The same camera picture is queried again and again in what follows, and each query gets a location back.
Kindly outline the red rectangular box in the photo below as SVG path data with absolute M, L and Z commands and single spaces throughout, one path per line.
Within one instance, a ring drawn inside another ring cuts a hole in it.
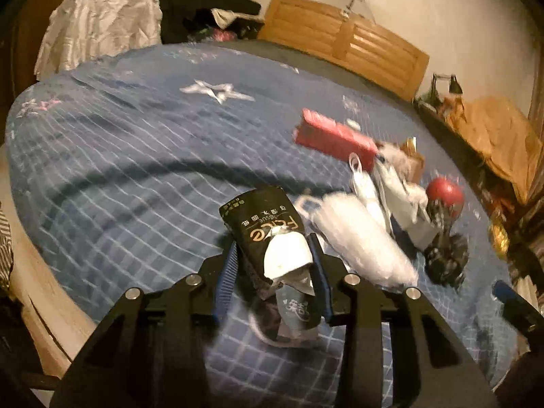
M 378 153 L 373 138 L 310 109 L 302 110 L 302 119 L 293 132 L 293 140 L 297 145 L 343 162 L 349 162 L 350 155 L 355 154 L 363 170 L 369 172 L 373 170 Z

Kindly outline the white crumpled sheet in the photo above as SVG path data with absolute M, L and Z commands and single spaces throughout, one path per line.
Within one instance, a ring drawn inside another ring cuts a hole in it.
M 36 79 L 102 56 L 160 44 L 158 0 L 63 0 L 49 17 L 34 65 Z

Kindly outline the wooden slatted headboard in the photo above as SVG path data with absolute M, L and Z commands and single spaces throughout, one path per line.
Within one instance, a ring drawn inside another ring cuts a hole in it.
M 343 67 L 406 101 L 415 98 L 430 60 L 373 21 L 312 0 L 271 0 L 258 38 Z

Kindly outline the black clothes pile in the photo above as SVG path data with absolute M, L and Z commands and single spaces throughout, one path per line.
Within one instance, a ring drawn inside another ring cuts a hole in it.
M 254 0 L 158 0 L 162 11 L 163 44 L 187 43 L 189 37 L 208 27 L 218 27 L 212 9 L 257 16 L 261 5 Z

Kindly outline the orange crumpled cloth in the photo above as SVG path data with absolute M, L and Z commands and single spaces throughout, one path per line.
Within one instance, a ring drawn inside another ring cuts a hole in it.
M 519 204 L 529 202 L 543 144 L 508 98 L 446 97 L 438 114 L 495 175 L 510 183 Z

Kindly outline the black desk lamp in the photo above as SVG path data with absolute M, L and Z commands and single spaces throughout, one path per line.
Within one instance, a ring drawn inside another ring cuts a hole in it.
M 417 98 L 416 105 L 437 111 L 443 105 L 447 96 L 458 98 L 463 94 L 464 91 L 455 74 L 433 73 L 430 88 Z

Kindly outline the blue checkered star bedspread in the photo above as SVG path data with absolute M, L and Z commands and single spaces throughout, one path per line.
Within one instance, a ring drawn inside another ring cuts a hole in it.
M 458 291 L 433 284 L 417 253 L 419 286 L 495 386 L 514 358 L 514 329 L 491 295 L 507 267 L 489 220 L 456 164 L 410 103 L 362 78 L 304 72 L 326 63 L 274 45 L 162 45 L 80 65 L 15 100 L 5 145 L 12 197 L 27 235 L 63 290 L 99 322 L 130 286 L 167 288 L 222 251 L 219 207 L 261 185 L 291 201 L 347 191 L 351 171 L 293 142 L 302 110 L 360 125 L 391 143 L 416 137 L 424 183 L 457 179 L 466 195 L 455 232 L 469 240 Z M 207 350 L 216 407 L 329 407 L 343 327 L 322 323 L 311 348 L 277 348 L 234 296 Z M 267 330 L 271 336 L 273 330 Z

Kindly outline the black snack packet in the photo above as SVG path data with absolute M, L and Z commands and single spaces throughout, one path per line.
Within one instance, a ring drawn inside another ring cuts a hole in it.
M 317 341 L 321 316 L 303 220 L 281 188 L 244 192 L 219 208 L 241 255 L 240 291 L 254 334 L 280 348 Z

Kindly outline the gold foil wrapper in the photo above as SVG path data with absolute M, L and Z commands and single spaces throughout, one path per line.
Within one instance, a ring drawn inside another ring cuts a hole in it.
M 507 260 L 510 239 L 501 221 L 492 220 L 489 226 L 491 246 L 497 256 L 504 261 Z

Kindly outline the white face mask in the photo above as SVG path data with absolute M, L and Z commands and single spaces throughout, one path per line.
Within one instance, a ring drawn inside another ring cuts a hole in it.
M 390 289 L 417 286 L 419 275 L 412 262 L 357 196 L 301 195 L 294 206 L 359 276 Z

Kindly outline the red round ball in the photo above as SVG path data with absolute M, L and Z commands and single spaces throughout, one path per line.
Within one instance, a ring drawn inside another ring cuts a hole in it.
M 426 189 L 429 202 L 443 203 L 453 219 L 458 218 L 465 205 L 465 195 L 461 187 L 446 177 L 434 178 Z

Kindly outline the brown crumpled wrapper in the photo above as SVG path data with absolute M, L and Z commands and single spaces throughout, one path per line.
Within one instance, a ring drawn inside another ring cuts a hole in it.
M 425 158 L 417 151 L 413 138 L 401 146 L 386 141 L 377 141 L 379 154 L 391 165 L 402 181 L 420 183 Z

